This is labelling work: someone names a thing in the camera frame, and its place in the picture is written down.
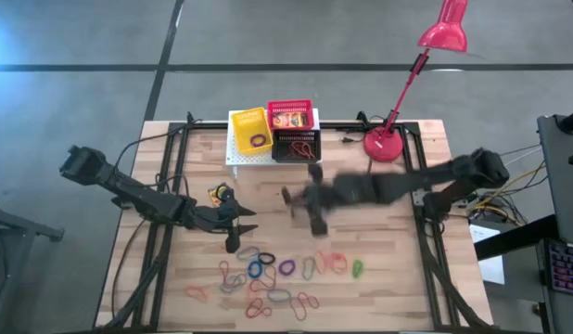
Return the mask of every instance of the white paper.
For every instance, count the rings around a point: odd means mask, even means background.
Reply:
[[[472,242],[479,242],[485,238],[490,238],[492,236],[498,235],[499,231],[477,226],[470,225],[470,234],[472,235]],[[503,256],[499,255],[490,259],[479,261],[480,273],[482,274],[482,279],[487,282],[505,284],[505,275],[503,272]]]

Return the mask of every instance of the concrete floor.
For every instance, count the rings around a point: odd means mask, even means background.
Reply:
[[[175,0],[0,0],[0,64],[158,64]],[[171,64],[410,64],[436,18],[431,0],[186,0]],[[434,50],[432,64],[573,63],[568,0],[473,0],[469,54]],[[406,71],[167,73],[155,120],[209,120],[276,98],[310,97],[322,119],[358,110],[386,115]],[[59,244],[38,239],[9,333],[92,326],[120,216],[96,187],[61,178],[76,144],[110,159],[141,130],[154,71],[0,71],[0,207],[64,227]],[[573,71],[425,71],[403,119],[443,119],[454,155],[538,143],[536,118],[573,111]],[[129,172],[133,153],[121,164]],[[541,153],[512,164],[519,175]],[[552,212],[546,184],[515,195],[529,218]],[[504,328],[540,328],[523,301],[490,296]]]

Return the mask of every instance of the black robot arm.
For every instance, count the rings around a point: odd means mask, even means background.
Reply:
[[[322,212],[337,207],[364,203],[387,205],[415,190],[453,181],[444,190],[423,196],[424,216],[440,220],[458,199],[478,188],[502,186],[509,179],[499,155],[483,148],[469,156],[409,173],[338,173],[331,186],[323,183],[323,172],[318,165],[310,165],[309,172],[311,184],[295,196],[283,188],[283,197],[291,209],[305,208],[315,237],[327,234]]]
[[[160,193],[120,172],[106,161],[105,154],[99,150],[73,146],[69,154],[60,167],[60,174],[65,178],[83,186],[102,186],[117,195],[111,200],[113,203],[122,209],[127,208],[126,203],[131,203],[138,213],[151,222],[226,233],[227,252],[235,252],[239,248],[241,234],[258,227],[234,223],[239,216],[256,213],[240,206],[229,186],[223,186],[223,191],[219,191],[219,208],[196,206],[195,199]]]

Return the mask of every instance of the wooden table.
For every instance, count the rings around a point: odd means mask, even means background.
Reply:
[[[168,122],[146,122],[142,137],[167,132]],[[427,164],[433,165],[452,157],[443,122],[419,121]],[[361,144],[343,145],[341,132],[322,131],[322,156],[325,178],[337,171],[366,171],[369,159]],[[421,264],[410,196],[391,206],[365,206],[340,209],[328,217],[329,238],[312,237],[306,215],[295,221],[290,218],[280,196],[281,186],[292,191],[301,189],[308,181],[304,166],[248,167],[240,170],[237,182],[224,166],[226,130],[192,131],[188,139],[185,175],[189,180],[190,196],[203,205],[211,205],[207,190],[226,182],[236,190],[236,198],[246,208],[258,214],[242,217],[241,224],[260,227],[242,236],[242,247],[257,246],[276,255],[278,261],[298,260],[293,276],[278,276],[277,287],[293,294],[305,291],[318,298],[318,309],[307,308],[305,321],[298,321],[286,304],[264,303],[273,308],[270,317],[245,317],[248,306],[247,289],[232,295],[219,290],[222,282],[219,262],[226,260],[231,271],[245,270],[247,263],[224,251],[224,236],[188,231],[175,227],[165,290],[159,318],[159,330],[402,330],[432,329],[427,304],[423,267]],[[152,183],[159,171],[165,139],[140,144],[132,176]],[[373,172],[404,173],[400,158],[394,163],[374,163]],[[104,288],[97,325],[111,318],[111,282],[128,238],[141,222],[136,212],[126,211],[113,249]],[[443,234],[452,281],[466,301],[485,321],[492,323],[489,303],[478,269],[477,257],[463,218],[445,222]],[[144,224],[130,248],[121,270],[116,292],[116,310],[135,288],[146,244]],[[327,271],[317,273],[311,281],[301,277],[301,260],[317,251],[344,253],[349,265],[354,259],[364,261],[364,273],[354,279],[350,273],[337,275]],[[185,296],[188,285],[206,286],[209,300],[202,303]],[[447,314],[444,298],[438,292],[441,313]],[[146,296],[145,317],[150,315],[152,291]]]

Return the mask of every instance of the yellow basket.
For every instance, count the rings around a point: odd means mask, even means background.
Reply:
[[[263,107],[235,112],[231,115],[231,119],[239,152],[255,154],[272,149],[272,133],[266,120],[266,110]],[[251,145],[251,137],[254,135],[265,136],[266,142],[264,145],[257,148]]]

